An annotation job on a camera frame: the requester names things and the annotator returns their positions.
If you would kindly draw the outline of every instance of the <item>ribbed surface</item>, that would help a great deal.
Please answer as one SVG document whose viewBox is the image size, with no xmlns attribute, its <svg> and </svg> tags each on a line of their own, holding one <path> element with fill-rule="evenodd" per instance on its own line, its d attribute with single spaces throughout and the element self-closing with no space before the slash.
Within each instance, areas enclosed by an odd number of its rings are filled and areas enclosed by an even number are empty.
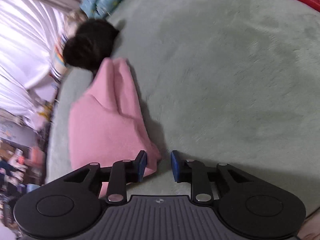
<svg viewBox="0 0 320 240">
<path fill-rule="evenodd" d="M 93 228 L 70 240 L 171 239 L 246 238 L 227 229 L 212 209 L 193 205 L 186 196 L 133 196 L 126 205 L 108 208 Z"/>
</svg>

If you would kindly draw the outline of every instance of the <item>white curtain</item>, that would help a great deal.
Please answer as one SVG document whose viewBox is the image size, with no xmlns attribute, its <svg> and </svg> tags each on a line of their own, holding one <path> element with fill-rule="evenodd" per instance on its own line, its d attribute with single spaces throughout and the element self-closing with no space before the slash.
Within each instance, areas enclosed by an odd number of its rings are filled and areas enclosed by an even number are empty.
<svg viewBox="0 0 320 240">
<path fill-rule="evenodd" d="M 63 19 L 37 0 L 0 0 L 0 108 L 32 118 L 27 90 L 48 75 Z"/>
</svg>

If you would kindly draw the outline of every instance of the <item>bed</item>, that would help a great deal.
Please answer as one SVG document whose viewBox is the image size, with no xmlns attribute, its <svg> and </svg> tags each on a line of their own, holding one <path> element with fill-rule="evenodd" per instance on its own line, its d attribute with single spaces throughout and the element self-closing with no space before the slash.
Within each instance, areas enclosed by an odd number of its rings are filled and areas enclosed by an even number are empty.
<svg viewBox="0 0 320 240">
<path fill-rule="evenodd" d="M 320 193 L 320 14 L 296 0 L 124 0 L 113 57 L 126 57 L 158 172 L 129 194 L 187 194 L 169 153 L 227 162 L 297 195 Z M 47 181 L 71 171 L 68 114 L 89 72 L 65 77 L 54 112 Z"/>
</svg>

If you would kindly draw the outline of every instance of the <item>black furry object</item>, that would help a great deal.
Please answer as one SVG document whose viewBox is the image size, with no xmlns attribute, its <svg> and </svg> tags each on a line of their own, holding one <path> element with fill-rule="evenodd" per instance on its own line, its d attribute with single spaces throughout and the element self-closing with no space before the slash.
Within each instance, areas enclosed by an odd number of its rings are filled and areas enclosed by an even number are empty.
<svg viewBox="0 0 320 240">
<path fill-rule="evenodd" d="M 66 42 L 62 53 L 64 63 L 96 73 L 103 59 L 110 57 L 118 34 L 107 21 L 89 19 Z"/>
</svg>

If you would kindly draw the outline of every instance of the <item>pink garment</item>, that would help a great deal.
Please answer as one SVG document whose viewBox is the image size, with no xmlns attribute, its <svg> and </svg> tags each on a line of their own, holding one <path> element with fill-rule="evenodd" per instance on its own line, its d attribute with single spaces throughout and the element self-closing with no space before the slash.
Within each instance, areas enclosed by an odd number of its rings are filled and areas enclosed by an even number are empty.
<svg viewBox="0 0 320 240">
<path fill-rule="evenodd" d="M 92 85 L 70 111 L 72 169 L 91 162 L 107 167 L 119 160 L 134 160 L 140 150 L 147 152 L 147 176 L 156 171 L 161 155 L 148 137 L 125 59 L 105 58 Z M 104 183 L 100 196 L 106 190 Z"/>
</svg>

